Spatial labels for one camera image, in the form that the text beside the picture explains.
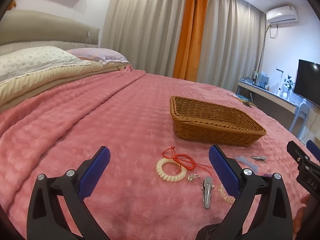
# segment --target black tv screen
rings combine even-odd
[[[293,92],[320,106],[320,65],[299,60],[298,74]]]

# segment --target bedspread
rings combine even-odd
[[[210,165],[210,144],[175,135],[169,106],[172,95],[237,107],[259,122],[267,134],[252,146],[221,145],[221,149],[228,157],[267,156],[266,163],[255,163],[259,174],[282,174],[292,214],[296,214],[307,192],[296,182],[297,164],[286,145],[294,140],[307,150],[283,126],[262,111],[247,108],[224,89],[127,68],[51,89],[0,115],[0,204],[18,231],[26,236],[28,204],[37,175],[61,176],[90,159],[102,145],[110,149],[111,160],[84,202],[112,240],[191,240],[203,226],[221,222],[231,204],[218,194],[220,181],[215,172],[216,187],[208,210],[203,208],[201,179],[171,183],[156,173],[161,153],[171,146],[178,154]],[[208,175],[199,168],[193,172],[202,178]],[[245,228],[258,201],[256,197]],[[72,223],[68,212],[65,216]],[[77,232],[75,225],[71,229]]]

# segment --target human hand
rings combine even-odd
[[[307,204],[310,198],[310,194],[304,196],[300,202],[302,204]],[[306,207],[301,207],[297,214],[296,217],[293,219],[293,240],[295,240],[297,238],[297,233],[300,231],[301,229],[301,225],[302,225],[302,217],[303,217],[303,213]]]

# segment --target curtain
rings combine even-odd
[[[111,0],[101,47],[135,69],[172,76],[185,0]]]
[[[208,0],[186,0],[173,77],[196,81]]]
[[[258,70],[266,15],[243,0],[209,0],[197,82],[235,91]]]

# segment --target beige curtain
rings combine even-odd
[[[209,0],[197,82],[234,91],[259,69],[266,15],[243,0]]]
[[[111,0],[101,47],[135,69],[172,76],[185,0]]]

